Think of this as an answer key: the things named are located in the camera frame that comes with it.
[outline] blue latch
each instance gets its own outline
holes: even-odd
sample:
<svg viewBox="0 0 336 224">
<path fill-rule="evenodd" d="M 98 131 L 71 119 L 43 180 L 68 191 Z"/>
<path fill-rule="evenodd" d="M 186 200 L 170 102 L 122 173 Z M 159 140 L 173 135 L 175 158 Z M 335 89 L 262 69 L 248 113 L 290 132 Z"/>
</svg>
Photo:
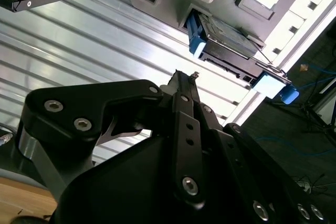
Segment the blue latch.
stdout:
<svg viewBox="0 0 336 224">
<path fill-rule="evenodd" d="M 279 93 L 284 104 L 291 104 L 299 94 L 299 91 L 292 84 L 285 86 Z"/>
<path fill-rule="evenodd" d="M 201 39 L 201 33 L 203 27 L 197 26 L 196 19 L 193 14 L 186 21 L 189 35 L 189 52 L 191 52 L 195 58 L 199 58 L 205 47 L 206 42 Z"/>
</svg>

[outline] cable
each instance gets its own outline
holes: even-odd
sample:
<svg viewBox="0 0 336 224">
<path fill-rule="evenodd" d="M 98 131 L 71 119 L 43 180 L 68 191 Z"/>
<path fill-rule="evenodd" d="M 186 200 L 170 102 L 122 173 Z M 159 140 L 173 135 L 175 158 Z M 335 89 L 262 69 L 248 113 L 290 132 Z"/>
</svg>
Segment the cable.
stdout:
<svg viewBox="0 0 336 224">
<path fill-rule="evenodd" d="M 303 153 L 302 151 L 296 149 L 291 143 L 289 143 L 285 140 L 279 139 L 277 137 L 260 137 L 260 138 L 257 138 L 255 140 L 256 141 L 270 140 L 270 141 L 273 141 L 273 142 L 278 142 L 278 143 L 285 144 L 288 147 L 290 147 L 293 151 L 295 151 L 297 154 L 302 155 L 302 156 L 315 156 L 316 157 L 316 156 L 322 156 L 322 155 L 325 155 L 325 154 L 336 152 L 336 148 L 334 148 L 334 149 L 331 149 L 331 150 L 328 150 L 328 151 L 325 151 L 325 152 L 320 152 L 320 153 Z"/>
<path fill-rule="evenodd" d="M 325 70 L 325 69 L 323 69 L 323 68 L 321 68 L 319 66 L 316 66 L 314 64 L 303 63 L 302 65 L 308 65 L 309 68 L 318 70 L 318 71 L 323 72 L 323 73 L 336 74 L 336 72 L 327 71 L 327 70 Z"/>
<path fill-rule="evenodd" d="M 318 186 L 315 186 L 315 187 L 324 187 L 324 186 L 333 186 L 333 185 L 336 185 L 336 182 L 329 183 L 329 184 L 324 184 L 324 185 L 318 185 Z"/>
<path fill-rule="evenodd" d="M 318 83 L 325 82 L 325 81 L 329 81 L 329 80 L 331 80 L 331 79 L 335 79 L 335 78 L 336 78 L 336 76 L 333 76 L 333 77 L 329 77 L 329 78 L 326 78 L 326 79 L 323 79 L 323 80 L 320 80 L 320 81 L 315 81 L 315 82 L 312 82 L 312 83 L 309 83 L 309 84 L 300 86 L 300 87 L 298 87 L 298 89 L 304 89 L 304 88 L 309 87 L 309 86 L 312 86 L 312 85 L 317 86 Z"/>
</svg>

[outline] black metal bracket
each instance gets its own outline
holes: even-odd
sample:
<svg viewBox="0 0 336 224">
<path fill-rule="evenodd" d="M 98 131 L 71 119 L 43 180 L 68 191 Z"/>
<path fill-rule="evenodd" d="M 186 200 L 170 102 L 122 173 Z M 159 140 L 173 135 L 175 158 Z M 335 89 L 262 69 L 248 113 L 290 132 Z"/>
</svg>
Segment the black metal bracket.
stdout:
<svg viewBox="0 0 336 224">
<path fill-rule="evenodd" d="M 146 223 L 328 223 L 238 125 L 223 131 L 194 78 L 177 71 L 169 86 L 173 95 L 137 80 L 27 96 L 16 147 L 59 201 L 51 223 L 106 223 L 112 210 Z M 152 137 L 92 168 L 97 142 L 142 129 Z"/>
<path fill-rule="evenodd" d="M 61 0 L 0 0 L 0 7 L 12 12 L 20 12 L 57 1 Z"/>
</svg>

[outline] dark floor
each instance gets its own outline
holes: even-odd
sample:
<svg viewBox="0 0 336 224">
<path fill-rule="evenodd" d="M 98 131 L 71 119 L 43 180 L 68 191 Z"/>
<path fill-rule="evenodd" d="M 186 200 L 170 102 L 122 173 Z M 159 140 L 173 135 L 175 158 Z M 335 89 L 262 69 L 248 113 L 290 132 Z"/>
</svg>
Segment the dark floor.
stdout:
<svg viewBox="0 0 336 224">
<path fill-rule="evenodd" d="M 302 72 L 300 71 L 302 63 L 313 63 L 321 68 L 328 67 L 328 70 L 336 72 L 336 58 L 332 55 L 334 45 L 335 40 L 328 38 L 325 33 L 313 43 L 299 62 L 289 71 L 288 76 L 296 87 L 314 83 L 317 77 L 324 79 L 331 76 L 313 69 Z M 305 104 L 309 97 L 314 97 L 313 95 L 311 96 L 312 93 L 318 93 L 327 84 L 328 82 L 321 83 L 317 85 L 315 90 L 313 86 L 300 90 L 301 95 L 294 104 Z M 281 108 L 301 116 L 304 120 L 289 115 L 269 105 L 268 102 L 270 101 L 264 101 L 243 125 L 243 128 L 253 138 L 280 138 L 290 142 L 302 153 L 310 154 L 321 153 L 335 148 L 324 134 L 305 133 L 309 129 L 309 123 L 304 121 L 306 117 L 298 108 L 281 106 Z M 313 183 L 319 176 L 325 174 L 316 185 L 335 183 L 328 186 L 327 191 L 325 191 L 324 187 L 315 187 L 313 190 L 315 194 L 320 194 L 321 192 L 324 192 L 324 194 L 312 196 L 317 201 L 320 201 L 321 207 L 331 210 L 331 215 L 334 214 L 334 209 L 336 208 L 336 152 L 321 156 L 309 156 L 298 154 L 288 145 L 282 142 L 275 142 L 273 139 L 258 141 L 258 143 L 290 176 L 300 178 L 306 175 Z"/>
</svg>

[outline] black cable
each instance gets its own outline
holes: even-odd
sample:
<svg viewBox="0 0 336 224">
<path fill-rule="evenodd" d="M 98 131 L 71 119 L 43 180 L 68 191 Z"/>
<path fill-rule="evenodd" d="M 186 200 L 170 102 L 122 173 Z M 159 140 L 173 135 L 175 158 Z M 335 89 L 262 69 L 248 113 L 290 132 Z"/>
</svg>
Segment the black cable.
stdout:
<svg viewBox="0 0 336 224">
<path fill-rule="evenodd" d="M 314 183 L 311 185 L 311 189 L 313 189 L 314 185 L 315 185 L 321 178 L 323 178 L 324 176 L 325 176 L 325 173 L 322 173 L 322 174 L 320 175 L 320 177 L 318 177 L 318 178 L 314 181 Z"/>
<path fill-rule="evenodd" d="M 331 50 L 331 55 L 332 57 L 334 58 L 334 61 L 332 61 L 326 68 L 325 70 L 328 70 L 329 68 L 333 67 L 334 64 L 336 64 L 336 43 L 334 44 L 334 46 L 332 47 L 332 50 Z M 321 72 L 318 77 L 316 78 L 316 81 L 315 81 L 315 84 L 314 84 L 314 88 L 312 89 L 310 95 L 308 96 L 308 98 L 306 99 L 306 101 L 303 103 L 303 104 L 308 104 L 311 97 L 314 95 L 314 92 L 317 88 L 317 84 L 319 82 L 319 80 L 321 79 L 321 77 L 323 77 L 323 75 L 325 75 L 324 72 Z"/>
</svg>

